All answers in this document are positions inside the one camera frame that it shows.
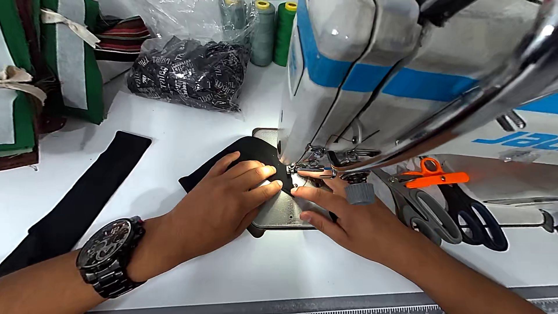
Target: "gray thread spool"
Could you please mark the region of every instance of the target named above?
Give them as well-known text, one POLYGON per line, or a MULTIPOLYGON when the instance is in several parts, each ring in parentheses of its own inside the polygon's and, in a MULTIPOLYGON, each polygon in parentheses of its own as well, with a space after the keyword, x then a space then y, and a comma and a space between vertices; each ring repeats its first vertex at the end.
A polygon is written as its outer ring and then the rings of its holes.
POLYGON ((221 18, 227 36, 234 36, 246 28, 246 8, 244 0, 221 0, 221 18))
POLYGON ((258 17, 252 39, 251 62, 266 66, 273 61, 273 43, 275 41, 275 6, 267 1, 256 1, 258 17))

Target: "green thread spool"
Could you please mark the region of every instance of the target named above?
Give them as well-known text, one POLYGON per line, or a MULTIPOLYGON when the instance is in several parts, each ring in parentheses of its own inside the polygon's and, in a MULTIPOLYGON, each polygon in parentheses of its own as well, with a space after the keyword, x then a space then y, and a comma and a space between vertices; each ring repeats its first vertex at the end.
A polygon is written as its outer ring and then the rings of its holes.
POLYGON ((256 1, 258 18, 252 39, 252 58, 250 61, 259 66, 266 66, 273 61, 275 40, 275 6, 267 1, 256 1))
POLYGON ((279 4, 278 11, 273 62, 280 66, 287 66, 288 48, 291 44, 292 24, 296 15, 296 3, 281 3, 279 4))

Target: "watch face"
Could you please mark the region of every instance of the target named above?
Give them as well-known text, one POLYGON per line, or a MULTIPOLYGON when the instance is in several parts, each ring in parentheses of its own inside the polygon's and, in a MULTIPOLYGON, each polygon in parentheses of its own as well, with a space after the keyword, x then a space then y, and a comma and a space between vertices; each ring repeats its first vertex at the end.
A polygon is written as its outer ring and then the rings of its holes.
POLYGON ((128 220, 117 220, 97 231, 81 249, 78 266, 94 267, 109 259, 118 251, 130 235, 128 220))

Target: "blue stripe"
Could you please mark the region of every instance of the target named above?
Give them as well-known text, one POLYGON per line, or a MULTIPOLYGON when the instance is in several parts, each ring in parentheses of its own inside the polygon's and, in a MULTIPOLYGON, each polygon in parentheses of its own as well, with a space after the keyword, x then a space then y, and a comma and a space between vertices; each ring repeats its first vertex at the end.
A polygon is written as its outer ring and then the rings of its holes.
POLYGON ((351 62, 332 60, 318 51, 306 0, 299 1, 296 14, 304 66, 308 68, 310 79, 321 86, 338 88, 347 75, 351 62))
POLYGON ((528 103, 518 108, 519 110, 554 113, 558 115, 558 94, 552 94, 538 101, 528 103))
POLYGON ((391 66, 357 63, 343 84, 343 90, 362 93, 373 92, 390 69, 391 66))
POLYGON ((458 75, 401 69, 383 89, 383 93, 407 98, 448 102, 478 81, 458 75))

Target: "gray knob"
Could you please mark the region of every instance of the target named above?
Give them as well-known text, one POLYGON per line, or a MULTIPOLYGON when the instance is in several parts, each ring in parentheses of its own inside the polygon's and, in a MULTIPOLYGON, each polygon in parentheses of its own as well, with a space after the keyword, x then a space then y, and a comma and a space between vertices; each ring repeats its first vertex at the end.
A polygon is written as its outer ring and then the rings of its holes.
POLYGON ((349 184, 345 187, 345 193, 351 205, 370 205, 376 199, 372 183, 349 184))

